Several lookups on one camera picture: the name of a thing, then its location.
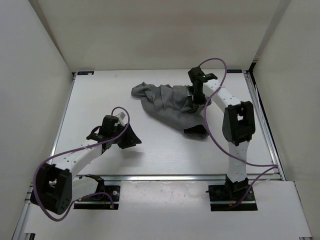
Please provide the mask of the grey pleated skirt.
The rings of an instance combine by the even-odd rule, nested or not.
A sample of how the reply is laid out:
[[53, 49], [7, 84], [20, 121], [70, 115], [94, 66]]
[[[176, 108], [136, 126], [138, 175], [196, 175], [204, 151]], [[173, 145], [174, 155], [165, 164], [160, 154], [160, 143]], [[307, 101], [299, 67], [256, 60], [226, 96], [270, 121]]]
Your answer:
[[140, 99], [142, 108], [151, 117], [181, 132], [187, 138], [204, 140], [209, 134], [201, 115], [202, 104], [195, 104], [193, 87], [189, 85], [159, 85], [142, 82], [131, 89]]

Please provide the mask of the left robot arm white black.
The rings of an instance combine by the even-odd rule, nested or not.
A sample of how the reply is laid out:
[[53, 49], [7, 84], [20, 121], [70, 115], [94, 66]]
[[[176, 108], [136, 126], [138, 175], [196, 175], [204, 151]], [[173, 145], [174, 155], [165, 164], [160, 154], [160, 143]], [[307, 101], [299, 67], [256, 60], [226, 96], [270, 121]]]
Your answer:
[[68, 212], [71, 205], [80, 199], [109, 200], [112, 203], [112, 193], [105, 191], [102, 177], [79, 173], [112, 145], [127, 149], [141, 144], [131, 125], [124, 123], [124, 118], [122, 112], [106, 115], [102, 124], [86, 137], [79, 151], [61, 154], [56, 162], [44, 163], [35, 174], [30, 202], [56, 215]]

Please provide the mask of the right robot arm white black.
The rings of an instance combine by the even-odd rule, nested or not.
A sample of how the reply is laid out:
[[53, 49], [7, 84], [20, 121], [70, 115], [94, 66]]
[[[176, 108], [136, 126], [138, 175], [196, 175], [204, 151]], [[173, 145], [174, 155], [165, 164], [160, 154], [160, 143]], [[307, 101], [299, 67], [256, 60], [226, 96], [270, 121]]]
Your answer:
[[212, 101], [223, 113], [222, 134], [228, 143], [228, 169], [224, 187], [218, 195], [237, 201], [249, 187], [247, 151], [256, 131], [253, 104], [233, 96], [216, 75], [205, 74], [199, 66], [191, 68], [188, 76], [194, 103], [204, 105], [207, 100]]

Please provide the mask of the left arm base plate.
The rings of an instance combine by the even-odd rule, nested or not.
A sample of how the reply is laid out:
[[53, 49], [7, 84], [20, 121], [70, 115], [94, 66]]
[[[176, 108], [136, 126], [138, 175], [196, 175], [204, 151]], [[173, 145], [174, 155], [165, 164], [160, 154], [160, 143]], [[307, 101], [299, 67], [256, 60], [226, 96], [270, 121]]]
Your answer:
[[118, 210], [121, 196], [121, 182], [120, 181], [105, 181], [101, 192], [108, 194], [100, 194], [87, 198], [83, 198], [74, 203], [75, 210], [99, 210], [99, 211], [113, 211]]

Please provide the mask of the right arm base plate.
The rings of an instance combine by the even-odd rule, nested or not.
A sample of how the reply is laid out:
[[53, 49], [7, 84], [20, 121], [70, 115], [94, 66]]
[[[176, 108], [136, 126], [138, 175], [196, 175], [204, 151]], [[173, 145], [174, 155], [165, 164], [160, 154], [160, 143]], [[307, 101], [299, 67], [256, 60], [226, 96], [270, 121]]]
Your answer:
[[252, 188], [249, 192], [242, 189], [235, 194], [229, 194], [224, 185], [209, 185], [206, 193], [209, 194], [211, 212], [241, 212], [257, 211], [257, 202]]

